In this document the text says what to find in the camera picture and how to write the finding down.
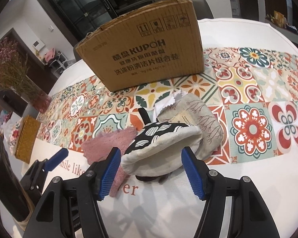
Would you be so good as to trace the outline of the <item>grey beige cloth pouch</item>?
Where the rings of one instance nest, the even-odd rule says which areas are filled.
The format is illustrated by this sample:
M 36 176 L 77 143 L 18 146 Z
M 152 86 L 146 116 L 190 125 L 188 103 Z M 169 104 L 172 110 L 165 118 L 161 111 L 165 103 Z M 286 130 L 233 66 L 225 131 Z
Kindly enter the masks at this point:
M 173 105 L 164 108 L 158 115 L 158 121 L 188 123 L 199 127 L 203 134 L 196 151 L 199 160 L 209 158 L 224 137 L 219 121 L 209 107 L 193 93 L 188 93 Z

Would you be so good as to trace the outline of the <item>dried pink flower bouquet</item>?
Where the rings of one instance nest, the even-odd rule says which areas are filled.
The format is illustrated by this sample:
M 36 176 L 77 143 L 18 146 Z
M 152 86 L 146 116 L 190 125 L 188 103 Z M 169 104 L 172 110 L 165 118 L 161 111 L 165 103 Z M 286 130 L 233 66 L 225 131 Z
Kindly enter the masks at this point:
M 28 56 L 17 50 L 18 42 L 5 37 L 0 42 L 0 90 L 18 91 L 27 77 Z

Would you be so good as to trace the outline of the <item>woven yellow tissue box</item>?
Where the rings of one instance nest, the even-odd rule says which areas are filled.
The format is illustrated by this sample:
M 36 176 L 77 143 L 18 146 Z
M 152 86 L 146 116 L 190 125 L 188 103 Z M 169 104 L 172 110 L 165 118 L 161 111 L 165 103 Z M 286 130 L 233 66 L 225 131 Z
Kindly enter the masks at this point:
M 23 121 L 23 127 L 16 146 L 15 157 L 27 164 L 30 163 L 35 139 L 41 123 L 28 115 Z

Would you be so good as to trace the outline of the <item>brown cardboard box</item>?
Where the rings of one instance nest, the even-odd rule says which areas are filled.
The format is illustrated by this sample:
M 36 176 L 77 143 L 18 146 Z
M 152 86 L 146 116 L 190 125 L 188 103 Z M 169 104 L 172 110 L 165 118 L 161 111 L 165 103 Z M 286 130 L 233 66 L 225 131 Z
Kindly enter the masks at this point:
M 75 50 L 110 91 L 204 71 L 191 0 L 163 0 L 123 14 Z

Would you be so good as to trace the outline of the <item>floral fabric tissue cover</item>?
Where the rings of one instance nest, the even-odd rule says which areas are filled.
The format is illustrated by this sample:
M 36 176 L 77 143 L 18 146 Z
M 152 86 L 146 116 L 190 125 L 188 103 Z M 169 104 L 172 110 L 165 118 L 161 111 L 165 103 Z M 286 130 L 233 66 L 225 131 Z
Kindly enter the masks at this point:
M 17 121 L 11 119 L 7 121 L 4 128 L 4 138 L 8 145 L 8 150 L 12 156 L 16 154 L 17 145 L 21 137 L 21 132 L 24 125 L 24 118 Z

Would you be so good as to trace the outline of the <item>glass vase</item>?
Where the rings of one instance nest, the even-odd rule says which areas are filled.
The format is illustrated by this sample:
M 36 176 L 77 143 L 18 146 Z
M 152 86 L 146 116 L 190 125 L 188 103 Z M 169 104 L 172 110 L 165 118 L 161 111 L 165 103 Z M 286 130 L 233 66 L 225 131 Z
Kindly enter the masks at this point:
M 28 76 L 20 83 L 21 97 L 34 109 L 44 114 L 51 103 L 51 97 L 37 86 Z

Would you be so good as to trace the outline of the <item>white shoe rack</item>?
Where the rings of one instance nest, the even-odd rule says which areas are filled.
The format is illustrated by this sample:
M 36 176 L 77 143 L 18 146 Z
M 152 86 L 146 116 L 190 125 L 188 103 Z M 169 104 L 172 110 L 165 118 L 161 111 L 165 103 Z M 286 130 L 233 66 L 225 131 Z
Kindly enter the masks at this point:
M 69 60 L 64 54 L 54 48 L 45 53 L 43 62 L 51 70 L 51 73 L 59 78 L 69 67 Z

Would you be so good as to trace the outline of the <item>grey dining chair middle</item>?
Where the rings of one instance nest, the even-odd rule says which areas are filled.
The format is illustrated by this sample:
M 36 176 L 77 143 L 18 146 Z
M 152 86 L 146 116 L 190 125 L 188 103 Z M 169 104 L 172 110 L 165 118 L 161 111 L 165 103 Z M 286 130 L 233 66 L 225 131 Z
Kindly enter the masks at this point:
M 197 20 L 213 19 L 214 16 L 206 0 L 191 0 L 193 2 Z

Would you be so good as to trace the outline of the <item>white low bench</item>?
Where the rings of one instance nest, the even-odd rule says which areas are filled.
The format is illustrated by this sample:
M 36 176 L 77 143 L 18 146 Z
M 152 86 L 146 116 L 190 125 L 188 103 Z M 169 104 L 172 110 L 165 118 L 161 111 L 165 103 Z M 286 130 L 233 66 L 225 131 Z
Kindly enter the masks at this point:
M 284 36 L 286 36 L 292 43 L 294 43 L 296 46 L 298 46 L 298 34 L 289 31 L 287 29 L 281 28 L 274 23 L 270 22 L 268 19 L 265 19 L 265 23 L 270 24 L 274 29 L 282 33 Z

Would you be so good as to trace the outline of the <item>black white leaf oven mitt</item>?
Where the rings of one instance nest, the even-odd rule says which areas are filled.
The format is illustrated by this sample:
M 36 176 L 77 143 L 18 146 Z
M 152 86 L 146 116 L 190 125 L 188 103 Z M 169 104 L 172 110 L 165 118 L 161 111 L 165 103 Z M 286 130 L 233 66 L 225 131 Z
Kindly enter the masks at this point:
M 167 177 L 182 166 L 184 147 L 197 151 L 202 131 L 187 123 L 153 123 L 144 108 L 139 108 L 138 112 L 145 125 L 126 149 L 121 167 L 126 174 L 142 182 Z

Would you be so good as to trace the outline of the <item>patterned tile table runner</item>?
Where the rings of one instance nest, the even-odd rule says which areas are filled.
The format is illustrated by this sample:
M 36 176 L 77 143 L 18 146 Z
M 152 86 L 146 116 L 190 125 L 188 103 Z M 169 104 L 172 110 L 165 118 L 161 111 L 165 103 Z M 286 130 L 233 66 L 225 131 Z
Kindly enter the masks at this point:
M 298 149 L 298 56 L 250 47 L 208 48 L 202 73 L 109 91 L 97 76 L 52 95 L 40 140 L 77 152 L 97 134 L 151 121 L 188 123 L 213 149 L 209 164 L 262 160 Z

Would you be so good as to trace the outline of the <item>white zigzag edged cloth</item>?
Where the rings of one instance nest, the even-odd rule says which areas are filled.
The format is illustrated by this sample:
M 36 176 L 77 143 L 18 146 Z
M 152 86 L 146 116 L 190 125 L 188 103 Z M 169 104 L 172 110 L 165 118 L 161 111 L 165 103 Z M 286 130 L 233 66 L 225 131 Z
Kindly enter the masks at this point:
M 179 101 L 180 99 L 182 99 L 182 97 L 184 97 L 187 94 L 188 92 L 183 90 L 174 91 L 166 98 L 163 98 L 162 100 L 156 102 L 154 104 L 154 110 L 153 110 L 153 121 L 157 122 L 158 115 L 164 108 L 173 105 L 175 102 Z

